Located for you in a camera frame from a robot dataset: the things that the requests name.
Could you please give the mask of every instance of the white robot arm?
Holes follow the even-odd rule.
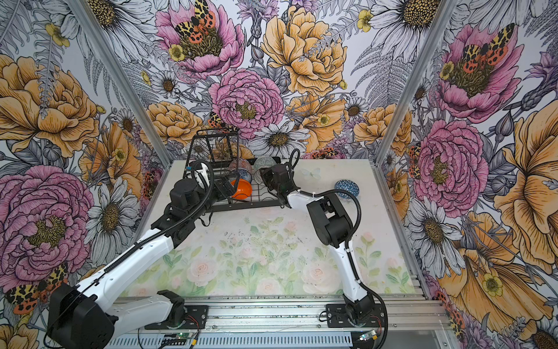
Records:
[[[175,184],[165,214],[119,258],[78,285],[63,284],[53,292],[47,329],[53,340],[66,349],[103,348],[112,338],[145,325],[180,324],[184,320],[184,299],[170,291],[123,306],[113,303],[155,261],[187,238],[195,228],[196,219],[215,202],[235,192],[228,179],[215,180],[213,170],[207,165],[199,160],[193,166],[192,178]],[[377,305],[374,297],[383,309],[385,305],[362,283],[358,265],[352,258],[351,238],[360,221],[358,201],[354,198],[359,217],[353,226],[334,190],[318,195],[301,191],[292,181],[293,167],[289,161],[262,169],[262,179],[270,191],[277,193],[282,205],[308,211],[318,238],[333,252],[349,320],[355,325],[364,323]]]

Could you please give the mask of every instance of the floral tablecloth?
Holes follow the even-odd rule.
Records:
[[[173,164],[149,222],[170,201],[168,189],[181,178],[183,168],[184,162]],[[413,293],[368,161],[300,160],[295,172],[296,184],[308,192],[331,189],[339,179],[359,185],[363,217],[353,241],[363,279],[379,293]],[[354,220],[354,203],[342,202]],[[343,292],[337,266],[308,213],[280,207],[218,212],[209,227],[197,223],[178,248],[154,263],[122,296],[147,296],[164,289],[185,297]]]

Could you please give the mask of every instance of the wire dish rack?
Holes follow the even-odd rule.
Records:
[[[238,168],[242,159],[243,147],[238,142],[238,132],[231,128],[212,128],[200,130],[192,138],[188,149],[187,163],[191,164],[198,159],[206,160],[213,168],[215,177],[225,177],[229,182],[235,181],[237,174],[233,173]],[[279,157],[273,158],[280,163]],[[256,159],[246,159],[254,165]],[[252,195],[246,199],[228,197],[226,200],[215,203],[211,212],[232,211],[236,209],[280,206],[279,200],[271,194],[263,184],[257,184],[252,179]]]

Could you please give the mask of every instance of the vented panel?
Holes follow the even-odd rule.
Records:
[[[144,349],[157,349],[169,337],[164,334],[140,333]],[[166,346],[165,349],[189,348],[191,340]],[[333,348],[350,347],[350,332],[288,332],[288,333],[202,333],[197,349],[209,348]],[[138,338],[125,334],[109,342],[107,349],[140,349]]]

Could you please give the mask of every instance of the orange bowl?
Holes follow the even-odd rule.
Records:
[[[230,182],[233,186],[236,183],[236,180]],[[250,195],[252,195],[252,185],[245,179],[240,179],[238,182],[237,192],[233,195],[233,198],[244,200],[247,199]]]

